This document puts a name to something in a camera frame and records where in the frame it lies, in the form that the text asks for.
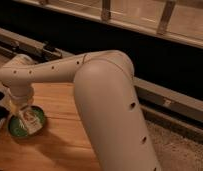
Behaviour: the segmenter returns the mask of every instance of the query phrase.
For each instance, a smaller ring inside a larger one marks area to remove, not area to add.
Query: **screw hole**
[[[142,144],[145,144],[146,141],[147,141],[147,137],[144,137],[141,142],[142,142]]]
[[[136,103],[131,103],[130,104],[130,109],[132,110],[136,106]]]

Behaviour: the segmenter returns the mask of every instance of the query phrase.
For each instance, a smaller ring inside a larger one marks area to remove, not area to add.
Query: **wooden surface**
[[[72,84],[34,85],[34,104],[47,125],[36,136],[15,140],[0,132],[0,170],[100,171],[73,99]]]

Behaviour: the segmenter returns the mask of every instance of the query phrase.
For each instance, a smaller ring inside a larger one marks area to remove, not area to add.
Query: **metal bar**
[[[167,26],[170,21],[173,10],[175,8],[175,5],[176,5],[176,0],[167,0],[165,7],[164,7],[164,11],[161,16],[161,20],[159,22],[159,26],[158,26],[158,30],[157,30],[158,34],[163,35],[166,33]]]
[[[110,20],[111,17],[110,6],[111,0],[102,0],[102,12],[101,12],[102,21]]]
[[[136,77],[134,86],[138,97],[203,123],[203,101]]]

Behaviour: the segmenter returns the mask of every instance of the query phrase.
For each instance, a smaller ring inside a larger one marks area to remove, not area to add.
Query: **floor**
[[[0,55],[0,66],[7,60]],[[1,83],[0,91],[6,92]],[[7,106],[7,101],[6,97],[0,104]],[[202,144],[174,133],[170,127],[166,129],[151,121],[147,121],[147,126],[163,171],[203,171]]]

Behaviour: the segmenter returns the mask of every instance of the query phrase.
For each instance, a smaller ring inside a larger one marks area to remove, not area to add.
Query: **robot arm segment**
[[[74,82],[78,112],[104,171],[160,171],[133,77],[132,62],[119,51],[38,65],[17,56],[0,69],[0,80],[20,101],[29,98],[31,83]]]

